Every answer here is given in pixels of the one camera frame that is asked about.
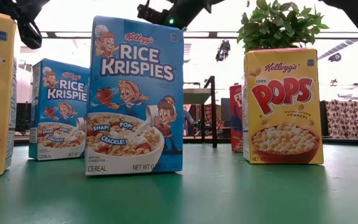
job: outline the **blue cereal box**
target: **blue cereal box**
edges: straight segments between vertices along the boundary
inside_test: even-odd
[[[29,157],[83,156],[89,69],[43,59],[33,66]]]
[[[182,170],[183,50],[179,29],[94,18],[86,175]]]

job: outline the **table surface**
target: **table surface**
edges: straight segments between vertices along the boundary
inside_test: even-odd
[[[250,165],[230,145],[185,144],[184,171],[86,177],[84,160],[37,162],[15,147],[0,176],[5,223],[358,223],[358,147],[323,166]]]

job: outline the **patterned curtain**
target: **patterned curtain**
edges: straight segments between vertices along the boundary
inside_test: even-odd
[[[328,133],[332,138],[358,139],[358,102],[326,102]]]
[[[196,105],[197,115],[196,120],[201,119],[201,105]],[[212,105],[205,105],[205,124],[212,125]],[[220,130],[224,127],[224,121],[222,121],[221,105],[216,105],[216,129]]]

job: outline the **green leaves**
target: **green leaves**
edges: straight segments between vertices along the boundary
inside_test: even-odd
[[[267,10],[266,0],[256,0],[256,5],[262,10]]]
[[[316,7],[303,7],[300,11],[293,2],[284,4],[274,0],[256,0],[257,7],[250,17],[243,13],[242,27],[237,31],[237,43],[243,42],[245,52],[255,49],[298,47],[313,44],[315,35],[329,27],[322,23],[323,16]]]

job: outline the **crackle character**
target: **crackle character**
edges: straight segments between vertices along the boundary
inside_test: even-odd
[[[119,49],[119,47],[115,46],[114,34],[109,32],[109,29],[104,25],[96,26],[94,33],[98,37],[94,43],[96,46],[96,56],[114,57],[114,52]]]
[[[63,119],[74,118],[78,114],[69,103],[59,103],[58,106]]]
[[[172,96],[165,96],[157,105],[157,108],[158,116],[154,117],[154,126],[161,131],[164,136],[165,142],[163,152],[167,150],[167,139],[169,139],[172,152],[181,154],[182,150],[176,147],[171,132],[171,126],[169,125],[169,123],[176,121],[178,116],[175,109],[175,99]]]
[[[45,67],[42,70],[42,73],[44,74],[44,77],[42,78],[42,81],[44,82],[43,86],[55,88],[56,84],[59,83],[59,81],[56,80],[55,72],[53,72],[51,68]]]
[[[123,103],[111,103],[109,107],[114,110],[125,108],[126,115],[136,116],[134,106],[143,105],[145,101],[149,100],[149,97],[143,95],[140,92],[139,86],[132,81],[120,80],[118,82],[118,88],[120,91],[119,97],[123,100]]]

